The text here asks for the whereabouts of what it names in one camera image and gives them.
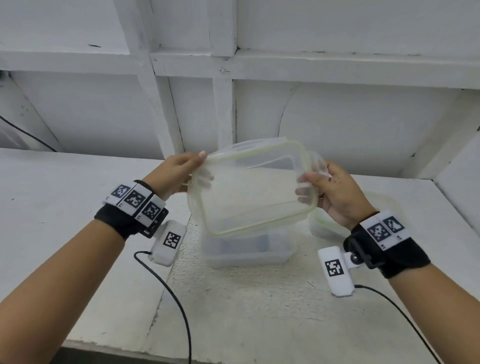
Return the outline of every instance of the person's right hand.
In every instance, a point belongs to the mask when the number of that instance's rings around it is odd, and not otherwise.
[[[323,208],[336,223],[352,230],[374,214],[375,208],[347,171],[333,162],[326,163],[332,175],[330,180],[316,172],[308,172],[300,182],[313,184],[319,191],[318,207]]]

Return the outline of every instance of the person's left hand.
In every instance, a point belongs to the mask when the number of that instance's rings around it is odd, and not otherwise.
[[[186,183],[194,170],[200,167],[206,152],[183,153],[170,156],[150,172],[143,181],[147,183],[162,200],[166,201],[176,192],[187,192]]]

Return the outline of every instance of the white wooden beam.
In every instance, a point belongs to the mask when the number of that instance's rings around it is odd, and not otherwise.
[[[64,151],[63,146],[44,123],[22,90],[6,73],[0,75],[0,115],[13,125],[48,144],[56,151]],[[48,147],[16,130],[3,120],[0,120],[0,133],[7,135],[19,148],[51,151]]]
[[[143,16],[144,4],[132,0],[114,0],[114,4],[130,56],[134,60],[138,81],[157,116],[155,130],[163,157],[181,153],[184,148],[168,78],[155,76],[150,59],[155,42]]]
[[[177,50],[151,57],[160,76],[480,89],[480,61],[248,49],[230,58]]]
[[[1,47],[0,70],[135,74],[129,54],[24,52]]]
[[[237,0],[208,0],[207,7],[211,55],[233,56],[237,51]]]
[[[400,177],[436,178],[475,136],[479,127],[480,91],[463,90],[410,158]]]
[[[214,78],[213,96],[218,129],[218,148],[235,144],[236,112],[232,79]]]

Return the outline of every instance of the stacked containers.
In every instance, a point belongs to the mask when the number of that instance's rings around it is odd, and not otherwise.
[[[188,189],[207,263],[221,267],[287,261],[296,251],[291,225],[317,205],[316,188],[298,182],[312,170],[328,175],[320,156],[286,138],[251,140],[210,154],[192,174]]]

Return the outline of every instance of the black cable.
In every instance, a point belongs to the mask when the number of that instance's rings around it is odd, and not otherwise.
[[[49,146],[47,143],[44,143],[42,142],[40,139],[38,139],[36,136],[33,136],[31,135],[30,133],[26,132],[25,130],[23,129],[20,129],[18,126],[16,125],[13,125],[11,122],[9,122],[7,119],[5,119],[3,116],[0,115],[0,119],[2,119],[4,122],[6,122],[7,124],[9,124],[12,128],[15,128],[19,131],[21,131],[22,133],[28,135],[29,137],[31,138],[34,138],[36,141],[38,141],[39,143],[43,144],[44,146],[46,146],[47,148],[51,149],[52,152],[56,152],[55,149],[53,149],[51,146]]]
[[[155,278],[157,278],[160,283],[162,283],[164,285],[164,287],[167,289],[167,291],[172,295],[173,299],[175,300],[175,302],[177,303],[180,311],[181,311],[181,314],[183,316],[183,320],[185,321],[185,327],[187,328],[187,337],[188,337],[188,364],[192,364],[192,338],[190,336],[190,327],[188,326],[188,320],[187,320],[187,315],[185,314],[185,311],[183,310],[183,307],[179,301],[179,299],[177,298],[177,296],[173,293],[173,291],[170,289],[170,287],[165,283],[165,281],[163,279],[161,279],[161,277],[156,274],[147,264],[145,264],[144,262],[142,262],[138,257],[137,257],[137,254],[147,254],[147,255],[150,255],[151,252],[147,252],[147,251],[140,251],[140,252],[136,252],[135,254],[133,254],[133,257],[135,258],[135,260],[140,263],[142,266],[144,266],[144,268],[146,270],[148,270],[150,273],[152,273]]]
[[[420,334],[420,332],[417,330],[417,328],[415,327],[415,325],[410,321],[410,319],[408,318],[408,316],[400,309],[400,307],[397,306],[397,304],[395,302],[393,302],[390,298],[388,298],[387,296],[385,296],[383,293],[381,293],[380,291],[377,291],[376,289],[372,288],[372,287],[368,287],[368,286],[362,286],[361,284],[356,284],[355,285],[355,288],[365,288],[367,290],[370,290],[372,292],[375,292],[375,293],[378,293],[379,295],[381,295],[383,298],[385,298],[388,302],[390,302],[393,306],[395,306],[395,308],[400,311],[400,313],[403,315],[403,317],[408,321],[408,323],[410,324],[410,326],[413,327],[413,329],[415,330],[415,332],[417,333],[417,335],[419,336],[419,338],[422,340],[422,342],[425,344],[425,346],[427,347],[428,351],[430,352],[430,354],[432,354],[432,356],[434,357],[434,359],[437,361],[438,364],[442,364],[440,362],[440,360],[437,358],[437,356],[435,355],[435,353],[433,352],[433,350],[430,348],[430,346],[428,345],[427,341],[423,338],[423,336]]]

